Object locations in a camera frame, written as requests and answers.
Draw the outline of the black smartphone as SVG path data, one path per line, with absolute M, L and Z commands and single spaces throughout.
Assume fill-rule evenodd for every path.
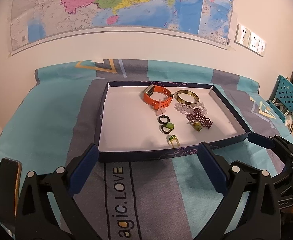
M 3 158 L 0 162 L 0 222 L 12 233 L 15 233 L 21 169 L 19 161 Z

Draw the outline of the green yellow glass pendant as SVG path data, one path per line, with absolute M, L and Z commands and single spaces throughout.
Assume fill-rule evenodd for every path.
M 202 129 L 202 124 L 199 121 L 193 122 L 191 125 L 198 132 Z

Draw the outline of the dark blue shallow box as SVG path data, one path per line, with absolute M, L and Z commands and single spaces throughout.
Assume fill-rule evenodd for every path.
M 143 101 L 149 85 L 167 88 L 173 100 L 154 110 Z M 177 102 L 178 90 L 190 90 L 199 103 Z M 199 121 L 201 131 L 192 123 Z M 102 163 L 149 161 L 192 155 L 200 142 L 217 149 L 241 142 L 250 132 L 241 115 L 214 86 L 199 83 L 110 81 L 102 94 L 94 141 Z

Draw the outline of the teal perforated chair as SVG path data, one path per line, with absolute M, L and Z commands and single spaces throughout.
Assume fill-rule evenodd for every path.
M 279 75 L 275 84 L 273 94 L 267 103 L 275 111 L 282 122 L 285 122 L 286 116 L 293 114 L 293 84 Z

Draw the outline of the white wall switch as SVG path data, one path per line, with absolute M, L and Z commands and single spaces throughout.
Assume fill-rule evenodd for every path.
M 257 54 L 260 55 L 261 57 L 264 57 L 265 49 L 266 49 L 266 41 L 261 38 L 259 41 Z

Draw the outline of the colourful wall map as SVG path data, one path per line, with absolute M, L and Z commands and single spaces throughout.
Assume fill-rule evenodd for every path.
M 234 0 L 12 0 L 13 51 L 47 40 L 111 30 L 196 35 L 226 45 Z

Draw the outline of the orange smart watch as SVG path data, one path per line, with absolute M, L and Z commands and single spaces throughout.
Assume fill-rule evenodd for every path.
M 143 92 L 143 101 L 154 110 L 169 107 L 173 94 L 165 87 L 149 85 Z

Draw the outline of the teal grey patterned bedsheet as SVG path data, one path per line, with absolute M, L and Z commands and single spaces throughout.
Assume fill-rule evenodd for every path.
M 190 64 L 116 60 L 116 73 L 98 71 L 99 64 L 74 62 L 36 70 L 36 86 L 24 98 L 0 136 L 0 161 L 15 159 L 22 175 L 51 172 L 82 153 L 93 140 L 97 110 L 108 81 L 212 83 L 228 98 L 247 125 L 265 136 L 293 141 L 279 118 L 259 113 L 259 84 L 249 78 Z M 196 155 L 182 151 L 173 159 L 125 164 L 127 205 L 135 226 L 132 239 L 191 239 L 221 201 Z

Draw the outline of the tortoiseshell bangle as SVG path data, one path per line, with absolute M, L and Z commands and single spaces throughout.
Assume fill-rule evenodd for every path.
M 185 105 L 196 105 L 199 103 L 200 98 L 197 94 L 190 90 L 181 89 L 175 93 L 175 99 L 177 102 Z

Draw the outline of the white wall socket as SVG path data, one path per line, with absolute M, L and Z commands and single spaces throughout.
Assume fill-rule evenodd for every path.
M 251 34 L 250 29 L 246 28 L 241 23 L 238 23 L 236 35 L 235 35 L 235 43 L 247 48 L 249 44 L 250 34 Z
M 260 42 L 260 37 L 253 31 L 251 31 L 247 48 L 256 53 L 258 51 L 259 42 Z

